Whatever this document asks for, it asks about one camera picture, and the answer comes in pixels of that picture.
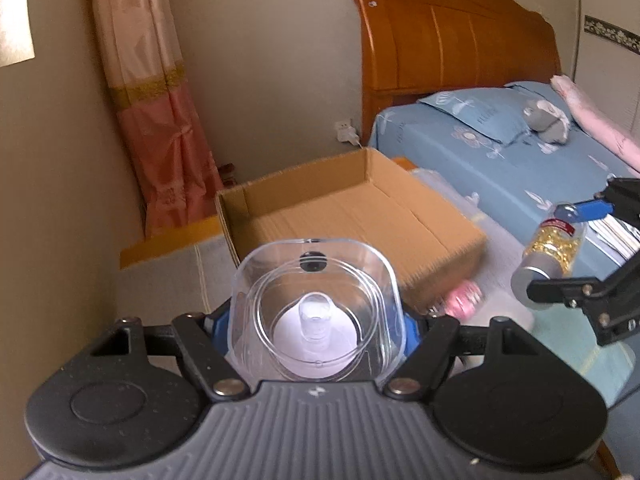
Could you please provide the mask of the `pink round keychain charm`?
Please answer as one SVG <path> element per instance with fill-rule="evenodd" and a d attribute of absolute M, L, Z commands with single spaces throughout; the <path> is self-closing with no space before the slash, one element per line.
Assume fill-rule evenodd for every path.
<path fill-rule="evenodd" d="M 431 316 L 448 315 L 465 321 L 476 311 L 483 301 L 483 292 L 475 282 L 465 280 L 439 298 L 429 309 Z"/>

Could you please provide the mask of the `jar with gold contents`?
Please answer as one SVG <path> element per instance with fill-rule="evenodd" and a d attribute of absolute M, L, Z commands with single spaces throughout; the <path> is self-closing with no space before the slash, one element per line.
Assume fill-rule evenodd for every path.
<path fill-rule="evenodd" d="M 549 307 L 549 304 L 535 304 L 528 298 L 526 289 L 533 281 L 570 278 L 585 232 L 586 225 L 580 221 L 575 204 L 557 204 L 548 212 L 512 274 L 512 292 L 521 304 L 532 309 Z"/>

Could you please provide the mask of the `clear square plastic container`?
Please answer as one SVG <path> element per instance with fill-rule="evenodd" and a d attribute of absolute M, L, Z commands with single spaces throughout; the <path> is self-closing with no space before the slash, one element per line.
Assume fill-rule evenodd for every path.
<path fill-rule="evenodd" d="M 265 380 L 381 385 L 406 358 L 395 271 L 358 240 L 262 245 L 234 274 L 227 338 L 227 359 L 251 387 Z"/>

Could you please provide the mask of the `papers on bed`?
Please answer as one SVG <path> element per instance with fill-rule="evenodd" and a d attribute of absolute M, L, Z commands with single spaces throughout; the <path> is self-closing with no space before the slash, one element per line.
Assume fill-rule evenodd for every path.
<path fill-rule="evenodd" d="M 588 226 L 601 242 L 624 260 L 639 251 L 639 230 L 625 221 L 608 214 L 603 219 L 590 221 Z"/>

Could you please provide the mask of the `grey checked blanket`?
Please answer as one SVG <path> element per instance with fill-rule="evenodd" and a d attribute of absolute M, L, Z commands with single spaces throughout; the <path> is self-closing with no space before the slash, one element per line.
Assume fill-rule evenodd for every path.
<path fill-rule="evenodd" d="M 494 315 L 513 318 L 614 404 L 638 391 L 639 343 L 600 347 L 587 320 L 577 311 L 554 307 L 538 313 L 523 307 L 509 287 L 508 265 L 522 245 L 475 207 L 465 215 L 488 236 L 488 252 L 475 281 L 483 300 L 470 325 L 487 325 Z M 171 230 L 120 254 L 116 287 L 117 314 L 134 315 L 146 324 L 166 324 L 180 313 L 215 311 L 231 292 L 234 265 L 215 217 Z"/>

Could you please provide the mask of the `blue floral bed sheet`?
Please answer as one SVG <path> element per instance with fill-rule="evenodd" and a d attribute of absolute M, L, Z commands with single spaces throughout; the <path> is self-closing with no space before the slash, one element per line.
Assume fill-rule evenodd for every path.
<path fill-rule="evenodd" d="M 498 88 L 569 111 L 550 84 L 514 81 Z M 553 205 L 588 200 L 608 179 L 634 178 L 626 162 L 577 122 L 570 122 L 564 145 L 544 143 L 530 129 L 504 145 L 419 100 L 378 113 L 369 144 L 389 158 L 405 157 L 438 172 L 521 244 L 529 242 Z"/>

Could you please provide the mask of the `pink rolled blanket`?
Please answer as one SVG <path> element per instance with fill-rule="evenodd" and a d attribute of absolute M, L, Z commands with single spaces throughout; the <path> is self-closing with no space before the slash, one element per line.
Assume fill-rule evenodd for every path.
<path fill-rule="evenodd" d="M 550 79 L 550 84 L 564 100 L 579 127 L 626 162 L 631 173 L 639 177 L 639 144 L 632 140 L 620 125 L 607 118 L 570 78 L 565 75 L 554 75 Z"/>

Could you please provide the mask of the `grey plush toy on bed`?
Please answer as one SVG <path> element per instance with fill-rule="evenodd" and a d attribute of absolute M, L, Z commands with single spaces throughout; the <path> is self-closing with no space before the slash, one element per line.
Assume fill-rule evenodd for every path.
<path fill-rule="evenodd" d="M 570 118 L 546 100 L 529 100 L 523 108 L 523 117 L 528 128 L 548 144 L 564 145 L 570 133 Z"/>

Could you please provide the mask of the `blue floral pillow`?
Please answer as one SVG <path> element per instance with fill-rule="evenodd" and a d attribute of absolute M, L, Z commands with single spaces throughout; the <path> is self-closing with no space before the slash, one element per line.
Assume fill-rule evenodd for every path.
<path fill-rule="evenodd" d="M 523 114 L 527 101 L 527 94 L 512 88 L 441 91 L 419 100 L 504 145 L 529 133 Z"/>

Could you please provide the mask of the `brown cardboard box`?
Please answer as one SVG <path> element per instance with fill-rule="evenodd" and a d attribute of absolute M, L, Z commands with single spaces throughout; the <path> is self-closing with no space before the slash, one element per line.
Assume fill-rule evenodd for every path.
<path fill-rule="evenodd" d="M 420 313 L 472 278 L 487 243 L 453 203 L 373 148 L 227 188 L 216 211 L 235 262 L 278 240 L 368 244 L 390 262 L 402 299 Z"/>

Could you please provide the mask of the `pink curtain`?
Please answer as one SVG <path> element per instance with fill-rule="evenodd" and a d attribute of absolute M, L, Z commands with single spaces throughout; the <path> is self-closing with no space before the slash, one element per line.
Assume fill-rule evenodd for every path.
<path fill-rule="evenodd" d="M 120 131 L 148 237 L 202 220 L 222 189 L 191 96 L 169 0 L 92 0 Z"/>

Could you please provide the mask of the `orange wooden headboard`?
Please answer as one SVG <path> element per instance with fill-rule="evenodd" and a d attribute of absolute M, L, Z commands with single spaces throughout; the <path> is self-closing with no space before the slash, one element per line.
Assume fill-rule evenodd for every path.
<path fill-rule="evenodd" d="M 515 0 L 352 1 L 361 29 L 362 140 L 391 106 L 562 72 L 553 27 Z"/>

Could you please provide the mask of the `white wall charger plug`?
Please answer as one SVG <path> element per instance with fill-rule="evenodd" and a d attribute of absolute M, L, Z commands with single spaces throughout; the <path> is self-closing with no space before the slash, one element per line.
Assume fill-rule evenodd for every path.
<path fill-rule="evenodd" d="M 334 130 L 338 142 L 348 143 L 356 148 L 360 148 L 360 136 L 357 129 L 352 125 L 350 119 L 338 120 L 334 122 Z"/>

